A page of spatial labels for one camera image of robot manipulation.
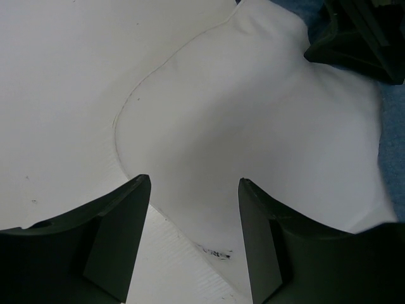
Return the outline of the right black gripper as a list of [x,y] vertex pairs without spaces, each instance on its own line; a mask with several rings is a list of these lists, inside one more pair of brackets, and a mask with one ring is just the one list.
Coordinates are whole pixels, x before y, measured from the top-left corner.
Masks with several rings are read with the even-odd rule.
[[304,57],[390,85],[404,82],[404,1],[326,1],[331,22]]

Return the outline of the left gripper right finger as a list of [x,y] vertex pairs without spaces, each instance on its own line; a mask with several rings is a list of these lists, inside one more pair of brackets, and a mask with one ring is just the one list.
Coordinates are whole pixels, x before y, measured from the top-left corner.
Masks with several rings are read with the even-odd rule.
[[404,224],[340,231],[249,179],[238,197],[254,303],[404,302]]

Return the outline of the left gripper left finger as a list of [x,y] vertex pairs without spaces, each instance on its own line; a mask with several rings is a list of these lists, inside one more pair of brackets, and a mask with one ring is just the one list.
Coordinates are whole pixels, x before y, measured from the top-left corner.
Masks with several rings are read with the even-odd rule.
[[150,194],[142,174],[69,212],[1,231],[1,302],[125,303]]

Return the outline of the blue pillowcase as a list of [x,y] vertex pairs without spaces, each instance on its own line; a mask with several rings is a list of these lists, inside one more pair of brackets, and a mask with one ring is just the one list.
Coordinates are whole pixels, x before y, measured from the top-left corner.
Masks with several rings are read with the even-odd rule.
[[[293,1],[290,10],[308,26],[311,45],[314,28],[320,33],[331,22],[326,1]],[[399,221],[404,221],[404,82],[390,85],[375,80],[382,97],[378,164]]]

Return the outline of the white pillow with yellow edge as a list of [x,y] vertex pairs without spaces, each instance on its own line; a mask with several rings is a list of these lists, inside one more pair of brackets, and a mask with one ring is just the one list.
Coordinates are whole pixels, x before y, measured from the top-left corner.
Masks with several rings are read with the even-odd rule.
[[396,220],[378,167],[378,86],[306,61],[308,45],[297,15],[242,1],[141,80],[116,123],[123,171],[150,176],[152,206],[246,298],[242,178],[342,231]]

